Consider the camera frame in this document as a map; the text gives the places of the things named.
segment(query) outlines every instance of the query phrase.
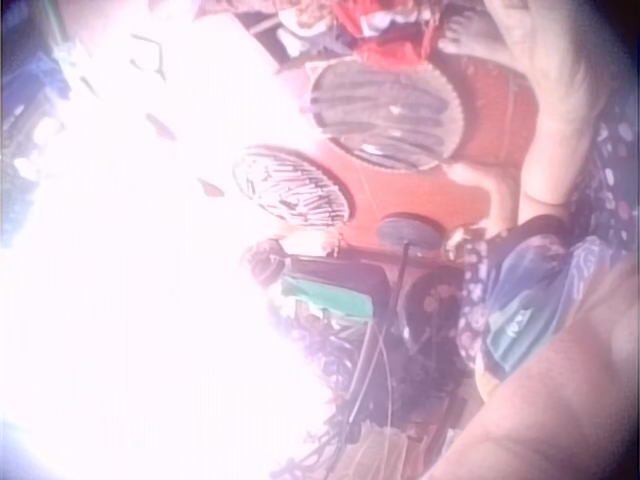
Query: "toe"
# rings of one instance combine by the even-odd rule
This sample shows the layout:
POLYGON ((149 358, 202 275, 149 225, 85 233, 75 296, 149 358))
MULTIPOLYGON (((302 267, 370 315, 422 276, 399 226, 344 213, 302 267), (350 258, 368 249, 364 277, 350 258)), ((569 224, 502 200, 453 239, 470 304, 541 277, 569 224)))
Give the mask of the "toe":
POLYGON ((461 30, 464 28, 464 25, 467 23, 464 17, 453 17, 451 20, 447 22, 447 28, 455 28, 456 30, 461 30))
POLYGON ((460 43, 457 39, 443 38, 438 42, 438 48, 445 53, 458 53, 460 43))
POLYGON ((474 12, 473 10, 466 11, 466 12, 464 12, 462 14, 462 19, 465 22, 473 22, 477 18, 478 18, 478 14, 476 12, 474 12))

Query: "bright light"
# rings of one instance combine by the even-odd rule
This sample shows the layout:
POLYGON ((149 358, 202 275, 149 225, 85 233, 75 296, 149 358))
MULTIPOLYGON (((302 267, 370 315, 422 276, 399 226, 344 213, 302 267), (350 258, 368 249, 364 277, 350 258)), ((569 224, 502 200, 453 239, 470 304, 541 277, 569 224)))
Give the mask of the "bright light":
POLYGON ((328 415, 237 271, 252 217, 178 154, 96 109, 2 252, 0 407, 70 479, 266 478, 328 415))

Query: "red surface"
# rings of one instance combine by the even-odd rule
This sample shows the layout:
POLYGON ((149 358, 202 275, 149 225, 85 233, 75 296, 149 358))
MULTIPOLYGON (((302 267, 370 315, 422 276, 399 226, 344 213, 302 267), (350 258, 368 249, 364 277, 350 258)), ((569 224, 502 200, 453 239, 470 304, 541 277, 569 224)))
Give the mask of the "red surface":
MULTIPOLYGON (((64 0, 61 8, 72 36, 79 36, 89 47, 115 46, 117 39, 137 31, 136 8, 143 3, 111 0, 96 10, 87 0, 64 0)), ((304 102, 308 93, 307 73, 287 72, 274 79, 275 63, 233 17, 206 17, 193 24, 184 38, 165 39, 164 46, 171 82, 169 90, 157 96, 154 111, 171 119, 184 148, 193 152, 183 156, 200 162, 200 170, 211 170, 203 178, 218 184, 220 172, 228 173, 227 162, 247 143, 301 149, 349 189, 355 209, 343 234, 347 242, 361 248, 380 247, 375 229, 393 213, 424 215, 447 230, 487 214, 484 192, 456 185, 440 170, 421 176, 382 172, 327 141, 305 137, 297 127, 307 120, 298 119, 295 102, 304 102)), ((120 63, 127 64, 126 49, 113 52, 111 56, 119 54, 120 63)), ((521 164, 536 116, 535 101, 521 77, 480 60, 436 57, 433 61, 463 102, 466 133, 457 156, 521 164)))
MULTIPOLYGON (((455 156, 519 166, 533 137, 537 108, 524 80, 477 59, 436 57, 434 64, 454 84, 465 110, 466 132, 455 156)), ((310 83, 306 72, 284 74, 282 81, 300 102, 304 100, 310 83)), ((354 246, 380 248, 375 229, 380 220, 393 213, 420 214, 451 230, 477 222, 488 212, 484 192, 451 182, 439 169, 425 175, 384 172, 322 140, 305 150, 351 191, 355 215, 343 234, 354 246)))

